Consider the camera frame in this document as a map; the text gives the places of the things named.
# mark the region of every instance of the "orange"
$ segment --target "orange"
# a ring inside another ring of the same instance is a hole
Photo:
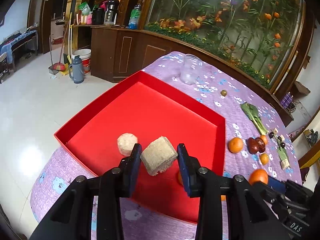
[[[228,142],[228,149],[232,153],[238,153],[242,150],[242,148],[243,141],[238,137],[234,137]]]
[[[258,169],[251,173],[249,183],[253,185],[257,181],[261,181],[264,184],[268,184],[268,174],[265,170]]]
[[[266,165],[269,162],[269,156],[266,153],[260,155],[260,161],[262,165]]]
[[[268,20],[271,20],[271,19],[272,19],[272,16],[271,16],[270,14],[268,14],[268,13],[265,13],[265,14],[264,14],[264,17],[265,17],[266,19],[268,19]]]
[[[266,137],[265,135],[260,135],[260,138],[263,140],[264,145],[267,145],[267,143],[268,143],[267,137]]]
[[[181,177],[180,171],[178,171],[178,173],[177,173],[177,178],[178,178],[179,184],[181,184],[181,186],[183,186],[183,182],[182,182],[182,177]]]

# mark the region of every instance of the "round sponge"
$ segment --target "round sponge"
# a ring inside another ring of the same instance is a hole
[[[135,143],[138,143],[138,138],[132,133],[124,133],[117,139],[119,151],[124,156],[130,156]]]

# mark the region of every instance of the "chair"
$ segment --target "chair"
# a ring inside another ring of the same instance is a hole
[[[4,52],[0,55],[0,75],[4,75],[5,73],[8,73],[10,75],[9,69],[8,69],[8,62],[7,62],[7,53]]]

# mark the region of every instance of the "clear plastic cup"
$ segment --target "clear plastic cup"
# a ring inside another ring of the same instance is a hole
[[[192,54],[186,54],[180,70],[180,80],[187,84],[193,84],[199,76],[202,60]]]

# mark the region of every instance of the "blue blanket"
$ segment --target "blue blanket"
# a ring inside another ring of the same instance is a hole
[[[23,38],[31,35],[32,33],[36,33],[37,31],[31,31],[31,32],[28,32],[28,33],[23,33],[21,34],[20,36],[18,36],[17,38],[15,38],[13,41],[9,42],[8,44],[2,46],[1,48],[1,52],[0,52],[0,55],[4,52],[7,53],[7,61],[9,64],[12,63],[12,49],[11,47],[16,44],[18,41],[22,40]],[[27,46],[29,49],[31,50],[37,50],[38,49],[38,33],[36,33],[36,40],[37,40],[37,47],[35,48],[34,47],[34,43],[33,42],[28,42],[27,43]]]

